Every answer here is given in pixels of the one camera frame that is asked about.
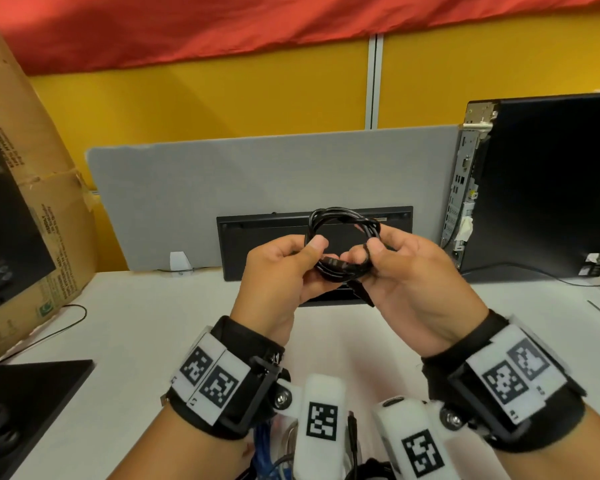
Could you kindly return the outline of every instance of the fingernail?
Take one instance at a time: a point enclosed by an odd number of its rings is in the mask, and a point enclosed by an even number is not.
[[[313,249],[323,251],[326,249],[328,244],[329,242],[327,241],[327,238],[325,236],[316,234],[313,236],[312,240],[309,241],[307,246],[311,246]]]
[[[367,241],[367,247],[369,249],[369,254],[371,255],[381,253],[386,249],[384,244],[377,237],[372,237],[369,239]]]

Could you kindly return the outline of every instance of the cardboard box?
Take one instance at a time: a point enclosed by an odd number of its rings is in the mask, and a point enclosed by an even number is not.
[[[80,294],[96,270],[91,193],[0,37],[0,150],[56,270],[0,306],[0,356]]]

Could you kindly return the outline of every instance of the right hand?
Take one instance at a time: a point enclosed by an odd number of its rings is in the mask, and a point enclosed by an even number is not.
[[[487,317],[487,306],[439,246],[385,225],[380,239],[367,242],[374,269],[360,282],[389,326],[418,354],[448,349]],[[355,246],[340,259],[362,263],[366,257]]]

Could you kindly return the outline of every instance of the white desk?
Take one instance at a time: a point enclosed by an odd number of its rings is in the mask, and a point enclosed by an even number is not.
[[[85,322],[39,344],[13,363],[94,359],[96,368],[13,476],[14,480],[104,479],[160,409],[160,395],[205,324],[229,313],[239,288],[219,270],[100,273],[76,300]],[[558,282],[479,285],[488,306],[515,314],[565,359],[600,413],[600,289]],[[67,308],[39,335],[80,318]],[[301,308],[285,366],[295,383],[321,372],[346,380],[359,418],[362,453],[386,458],[371,423],[372,404],[396,394],[426,398],[417,355],[366,305]],[[507,476],[471,432],[450,447],[463,478]]]

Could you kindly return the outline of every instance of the black wrist strap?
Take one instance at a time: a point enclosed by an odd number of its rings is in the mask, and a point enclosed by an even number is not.
[[[285,349],[227,316],[218,320],[210,334],[251,368],[220,418],[210,425],[189,409],[172,388],[167,399],[172,409],[195,428],[216,438],[239,440],[250,428],[275,416],[273,400],[278,389],[275,381],[278,378],[290,381],[288,371],[278,367]]]
[[[487,318],[460,342],[438,355],[424,358],[422,371],[429,383],[429,397],[443,401],[463,420],[470,421],[470,424],[476,422],[478,425],[484,426],[484,422],[480,421],[481,418],[474,406],[459,393],[448,379],[469,357],[489,345],[491,338],[508,325],[508,320],[490,310]],[[552,362],[564,373],[560,364]],[[584,416],[585,408],[582,396],[586,393],[566,373],[564,374],[568,379],[567,384],[549,397],[545,407],[525,422],[524,428],[519,429],[520,434],[514,440],[508,438],[507,441],[504,441],[491,432],[486,437],[487,443],[501,451],[528,452],[549,446],[570,433]],[[469,374],[465,378],[465,382],[472,393],[480,399],[481,403],[487,405],[490,411],[498,410],[499,406],[484,389],[477,376]],[[508,422],[513,429],[512,423],[506,417],[503,418],[501,415],[498,419],[503,423]]]

